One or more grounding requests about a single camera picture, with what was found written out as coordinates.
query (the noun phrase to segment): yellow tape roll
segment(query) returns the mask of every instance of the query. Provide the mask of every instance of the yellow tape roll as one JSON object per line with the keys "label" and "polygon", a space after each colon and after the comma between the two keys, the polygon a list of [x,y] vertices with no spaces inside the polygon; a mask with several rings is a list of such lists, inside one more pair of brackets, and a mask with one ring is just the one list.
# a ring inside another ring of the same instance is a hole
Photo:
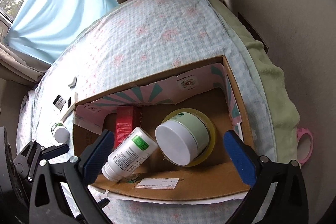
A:
{"label": "yellow tape roll", "polygon": [[215,146],[215,142],[216,142],[216,128],[214,126],[214,124],[211,122],[211,120],[202,112],[193,109],[193,108],[180,108],[178,110],[175,110],[171,113],[169,113],[167,115],[167,117],[165,117],[162,121],[162,123],[168,121],[170,118],[174,117],[175,115],[179,114],[180,112],[188,112],[191,113],[193,115],[195,115],[197,118],[199,118],[205,125],[205,127],[208,130],[208,134],[209,134],[209,144],[207,145],[207,147],[203,150],[202,153],[200,153],[191,163],[189,163],[188,165],[185,165],[184,167],[192,167],[192,166],[196,166],[202,162],[204,162],[211,154],[211,152],[213,151],[213,148]]}

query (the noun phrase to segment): silver screw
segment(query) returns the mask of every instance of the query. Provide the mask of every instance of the silver screw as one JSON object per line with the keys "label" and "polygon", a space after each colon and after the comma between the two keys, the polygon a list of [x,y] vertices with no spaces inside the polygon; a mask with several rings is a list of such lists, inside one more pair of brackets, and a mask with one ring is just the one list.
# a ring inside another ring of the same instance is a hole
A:
{"label": "silver screw", "polygon": [[46,164],[47,164],[47,160],[41,160],[41,161],[40,161],[40,165],[41,165],[41,166],[45,166]]}
{"label": "silver screw", "polygon": [[267,158],[266,156],[261,156],[260,161],[263,162],[263,163],[266,163],[266,162],[269,161],[269,158]]}
{"label": "silver screw", "polygon": [[69,159],[69,161],[72,162],[72,163],[77,162],[77,160],[78,160],[78,157],[77,157],[77,156],[72,156],[72,157]]}
{"label": "silver screw", "polygon": [[291,165],[298,167],[299,163],[296,160],[291,160]]}

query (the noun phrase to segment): bed sheet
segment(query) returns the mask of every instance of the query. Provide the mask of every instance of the bed sheet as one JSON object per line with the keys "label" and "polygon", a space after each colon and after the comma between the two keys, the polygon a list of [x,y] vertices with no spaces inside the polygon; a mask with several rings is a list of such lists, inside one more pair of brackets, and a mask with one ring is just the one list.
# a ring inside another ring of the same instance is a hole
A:
{"label": "bed sheet", "polygon": [[[17,150],[32,138],[46,147],[58,145],[51,134],[52,124],[59,119],[52,101],[58,94],[68,93],[67,83],[73,76],[78,77],[73,91],[82,100],[163,70],[226,55],[251,127],[256,131],[257,153],[276,160],[266,102],[228,28],[208,0],[130,0],[118,6],[83,31],[47,71],[36,90],[29,92],[20,115]],[[64,123],[69,132],[73,128],[72,118],[73,114]],[[69,153],[50,160],[51,163],[68,160],[73,155],[71,140]],[[104,198],[89,188],[96,200]],[[66,184],[63,190],[74,214],[78,214]],[[168,205],[110,198],[104,212],[116,224],[224,223],[239,203],[240,200],[230,200],[209,205]]]}

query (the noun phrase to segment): blue gripper pad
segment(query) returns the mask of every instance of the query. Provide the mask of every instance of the blue gripper pad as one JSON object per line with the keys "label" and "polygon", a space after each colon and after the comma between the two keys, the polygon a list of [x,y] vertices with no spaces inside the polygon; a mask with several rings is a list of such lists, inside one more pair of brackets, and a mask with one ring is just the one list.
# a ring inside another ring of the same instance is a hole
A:
{"label": "blue gripper pad", "polygon": [[243,142],[239,139],[241,145],[238,140],[233,137],[233,134],[236,133],[234,131],[227,131],[224,134],[224,147],[235,165],[241,180],[250,187],[253,187],[257,180],[255,166],[244,152]]}
{"label": "blue gripper pad", "polygon": [[78,165],[85,183],[92,184],[95,182],[101,168],[111,154],[113,146],[114,133],[104,130],[93,144],[85,148],[80,156],[81,161]]}

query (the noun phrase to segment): red box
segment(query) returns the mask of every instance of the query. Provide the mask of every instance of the red box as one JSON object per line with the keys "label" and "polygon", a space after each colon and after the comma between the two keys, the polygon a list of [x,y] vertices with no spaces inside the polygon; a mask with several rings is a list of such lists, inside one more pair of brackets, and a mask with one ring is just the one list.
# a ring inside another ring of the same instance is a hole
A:
{"label": "red box", "polygon": [[130,133],[142,125],[142,112],[135,106],[119,106],[117,108],[117,120],[115,123],[114,147],[125,140]]}

